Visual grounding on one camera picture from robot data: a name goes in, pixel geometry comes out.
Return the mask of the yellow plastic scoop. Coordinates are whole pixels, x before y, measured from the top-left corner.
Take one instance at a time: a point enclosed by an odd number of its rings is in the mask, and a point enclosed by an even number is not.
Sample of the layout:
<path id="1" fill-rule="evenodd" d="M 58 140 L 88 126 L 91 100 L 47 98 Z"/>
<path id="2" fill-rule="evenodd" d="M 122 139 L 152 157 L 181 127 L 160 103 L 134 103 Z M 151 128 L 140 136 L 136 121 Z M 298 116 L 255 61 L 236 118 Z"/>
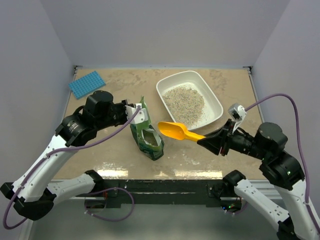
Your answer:
<path id="1" fill-rule="evenodd" d="M 157 126 L 161 134 L 172 139 L 197 142 L 205 138 L 203 135 L 189 131 L 183 123 L 161 121 Z"/>

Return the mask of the green litter bag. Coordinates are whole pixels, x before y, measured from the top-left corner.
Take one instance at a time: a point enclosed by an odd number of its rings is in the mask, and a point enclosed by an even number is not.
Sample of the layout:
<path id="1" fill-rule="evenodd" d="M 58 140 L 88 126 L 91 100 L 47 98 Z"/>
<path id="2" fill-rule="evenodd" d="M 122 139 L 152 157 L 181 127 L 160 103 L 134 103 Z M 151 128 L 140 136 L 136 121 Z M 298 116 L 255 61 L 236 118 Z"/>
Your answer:
<path id="1" fill-rule="evenodd" d="M 148 120 L 139 124 L 130 124 L 130 130 L 139 150 L 152 161 L 160 159 L 164 155 L 164 141 L 153 128 L 145 97 L 141 96 L 142 109 L 146 110 Z"/>

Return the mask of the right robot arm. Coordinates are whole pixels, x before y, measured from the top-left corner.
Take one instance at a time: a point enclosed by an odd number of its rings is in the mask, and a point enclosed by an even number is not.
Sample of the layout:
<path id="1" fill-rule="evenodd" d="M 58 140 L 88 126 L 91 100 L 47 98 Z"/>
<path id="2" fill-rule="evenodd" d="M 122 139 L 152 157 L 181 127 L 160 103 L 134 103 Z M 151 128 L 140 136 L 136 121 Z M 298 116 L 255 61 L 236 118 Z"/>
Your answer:
<path id="1" fill-rule="evenodd" d="M 213 186 L 212 194 L 217 199 L 223 195 L 242 198 L 265 217 L 280 240 L 318 240 L 320 219 L 307 196 L 307 175 L 299 161 L 284 150 L 288 138 L 282 129 L 275 123 L 264 122 L 251 136 L 242 129 L 234 130 L 234 125 L 228 120 L 197 144 L 215 155 L 225 156 L 233 150 L 260 160 L 259 170 L 279 193 L 285 208 L 260 192 L 238 170 Z"/>

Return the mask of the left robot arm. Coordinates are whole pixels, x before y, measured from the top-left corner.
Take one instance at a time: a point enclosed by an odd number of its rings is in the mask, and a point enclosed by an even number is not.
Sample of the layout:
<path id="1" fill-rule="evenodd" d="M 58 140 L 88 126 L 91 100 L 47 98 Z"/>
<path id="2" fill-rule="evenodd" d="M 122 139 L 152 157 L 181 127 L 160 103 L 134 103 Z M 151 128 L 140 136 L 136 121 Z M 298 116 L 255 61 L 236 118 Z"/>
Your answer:
<path id="1" fill-rule="evenodd" d="M 37 221 L 72 197 L 99 196 L 106 185 L 94 170 L 58 183 L 53 183 L 52 179 L 80 150 L 99 145 L 122 131 L 140 109 L 139 105 L 129 104 L 127 100 L 115 103 L 113 95 L 107 91 L 97 90 L 89 95 L 84 105 L 62 120 L 33 165 L 19 179 L 5 182 L 0 187 L 1 193 L 9 199 L 3 216 L 4 228 L 18 227 L 7 224 L 11 208 L 25 220 Z"/>

